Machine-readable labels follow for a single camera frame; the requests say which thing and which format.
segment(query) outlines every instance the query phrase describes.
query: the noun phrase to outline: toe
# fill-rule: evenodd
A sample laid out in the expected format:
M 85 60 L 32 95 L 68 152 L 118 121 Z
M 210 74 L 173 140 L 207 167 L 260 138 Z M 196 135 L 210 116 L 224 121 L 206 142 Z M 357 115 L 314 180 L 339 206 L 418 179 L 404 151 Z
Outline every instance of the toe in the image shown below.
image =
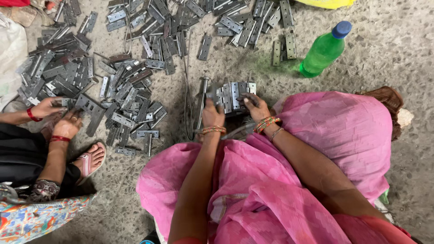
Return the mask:
M 102 162 L 104 160 L 104 156 L 95 158 L 94 162 Z
M 98 150 L 95 150 L 93 153 L 92 153 L 92 157 L 95 157 L 96 155 L 98 155 L 99 153 L 101 153 L 102 152 L 102 148 L 98 148 Z
M 95 152 L 98 149 L 98 145 L 97 144 L 93 144 L 92 147 L 87 151 L 88 153 L 92 153 Z
M 95 161 L 98 161 L 97 159 L 101 158 L 101 157 L 104 158 L 104 153 L 103 152 L 100 152 L 97 155 L 93 156 L 93 158 L 95 158 Z

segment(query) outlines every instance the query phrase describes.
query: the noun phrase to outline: speckled floor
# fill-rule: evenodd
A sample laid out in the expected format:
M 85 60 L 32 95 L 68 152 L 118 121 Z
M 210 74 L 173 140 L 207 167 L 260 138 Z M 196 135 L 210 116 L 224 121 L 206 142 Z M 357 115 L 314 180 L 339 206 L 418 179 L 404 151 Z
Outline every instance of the speckled floor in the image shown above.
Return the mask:
M 108 0 L 81 3 L 82 14 L 78 25 L 90 11 L 99 13 L 92 33 L 92 49 L 106 56 L 123 52 L 125 28 L 108 33 L 104 24 Z M 350 8 L 325 10 L 295 3 L 293 7 L 298 59 L 272 67 L 274 40 L 283 40 L 288 29 L 281 26 L 261 36 L 256 50 L 226 45 L 228 38 L 217 36 L 213 24 L 217 18 L 206 15 L 194 30 L 191 42 L 191 92 L 200 97 L 200 77 L 208 75 L 213 82 L 246 80 L 257 83 L 257 93 L 269 105 L 284 95 L 298 92 L 336 90 L 355 92 L 381 86 L 393 86 L 403 96 L 405 108 L 414 113 L 412 124 L 405 127 L 398 141 L 392 143 L 391 168 L 386 174 L 390 184 L 387 205 L 397 221 L 424 243 L 434 242 L 433 166 L 433 40 L 434 6 L 430 0 L 365 0 L 355 1 Z M 324 73 L 313 79 L 304 79 L 297 72 L 298 65 L 315 38 L 341 20 L 353 24 L 346 37 L 346 49 L 341 57 Z M 29 50 L 36 47 L 41 20 L 26 28 Z M 195 56 L 204 32 L 213 36 L 208 61 Z M 142 46 L 133 42 L 133 57 L 139 58 Z M 176 56 L 176 73 L 162 72 L 152 76 L 152 99 L 160 101 L 168 111 L 160 122 L 161 139 L 154 140 L 152 155 L 186 140 L 183 132 L 184 67 Z M 99 67 L 96 74 L 105 75 Z M 100 86 L 88 94 L 97 97 Z M 93 138 L 82 129 L 73 142 L 73 154 L 79 154 L 96 140 L 105 141 L 107 131 L 100 126 Z M 137 156 L 132 159 L 114 154 L 108 149 L 106 164 L 92 179 L 99 191 L 92 206 L 62 228 L 33 243 L 139 243 L 154 229 L 151 216 L 140 206 L 135 192 L 136 179 L 149 160 Z

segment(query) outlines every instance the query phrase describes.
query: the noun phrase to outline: pink sandal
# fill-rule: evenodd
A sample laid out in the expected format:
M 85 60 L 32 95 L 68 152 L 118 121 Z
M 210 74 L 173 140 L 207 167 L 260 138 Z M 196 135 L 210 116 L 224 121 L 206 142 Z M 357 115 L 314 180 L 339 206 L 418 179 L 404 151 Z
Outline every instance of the pink sandal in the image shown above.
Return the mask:
M 92 159 L 92 153 L 85 152 L 81 154 L 78 159 L 83 160 L 83 179 L 80 181 L 78 185 L 82 185 L 93 173 L 95 173 L 105 162 L 105 158 L 107 156 L 105 146 L 102 142 L 97 142 L 98 148 L 102 148 L 102 152 L 104 153 L 104 158 L 101 161 L 101 164 L 91 172 L 90 161 Z

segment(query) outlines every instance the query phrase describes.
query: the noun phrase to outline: dirty hand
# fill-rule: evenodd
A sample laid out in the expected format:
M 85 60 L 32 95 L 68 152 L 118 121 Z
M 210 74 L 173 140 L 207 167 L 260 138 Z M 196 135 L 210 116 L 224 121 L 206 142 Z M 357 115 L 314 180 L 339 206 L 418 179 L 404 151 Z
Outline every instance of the dirty hand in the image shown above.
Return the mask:
M 76 109 L 72 109 L 54 126 L 53 135 L 72 139 L 82 126 L 80 113 Z
M 53 107 L 53 103 L 60 101 L 62 97 L 47 97 L 38 105 L 32 107 L 31 112 L 35 118 L 42 119 L 55 112 L 64 112 L 66 107 Z
M 213 101 L 208 98 L 205 102 L 205 107 L 202 112 L 202 124 L 204 127 L 224 125 L 225 115 L 223 107 L 219 106 L 218 110 L 219 112 L 217 112 Z
M 259 123 L 261 120 L 271 116 L 267 103 L 264 100 L 249 92 L 243 92 L 241 95 L 242 97 L 237 100 L 241 106 L 246 106 L 249 109 L 255 123 Z

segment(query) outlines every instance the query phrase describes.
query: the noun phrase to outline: wire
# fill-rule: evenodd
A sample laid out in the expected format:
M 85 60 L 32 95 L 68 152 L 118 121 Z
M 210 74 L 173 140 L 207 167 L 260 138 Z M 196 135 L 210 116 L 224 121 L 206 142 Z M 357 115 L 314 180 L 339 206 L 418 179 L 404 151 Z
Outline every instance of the wire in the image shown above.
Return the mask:
M 194 139 L 194 128 L 193 128 L 193 104 L 191 102 L 191 95 L 190 95 L 190 89 L 188 85 L 188 66 L 190 64 L 190 44 L 191 44 L 191 36 L 193 34 L 193 30 L 197 29 L 197 27 L 192 27 L 190 30 L 190 36 L 188 37 L 188 53 L 187 53 L 187 64 L 185 63 L 184 58 L 184 70 L 185 70 L 185 97 L 184 97 L 184 120 L 185 120 L 185 133 L 187 134 L 187 138 L 192 141 Z M 191 125 L 191 137 L 188 134 L 188 126 L 187 126 L 187 97 L 188 97 L 188 103 L 190 106 L 190 125 Z
M 131 27 L 130 27 L 130 14 L 131 14 L 131 0 L 128 0 L 128 14 L 127 14 L 127 31 L 125 32 L 125 38 L 124 38 L 124 53 L 125 54 L 130 54 L 131 52 L 131 46 L 132 46 L 132 33 L 131 33 Z M 128 32 L 130 32 L 130 48 L 128 49 L 127 52 L 127 36 L 128 36 Z

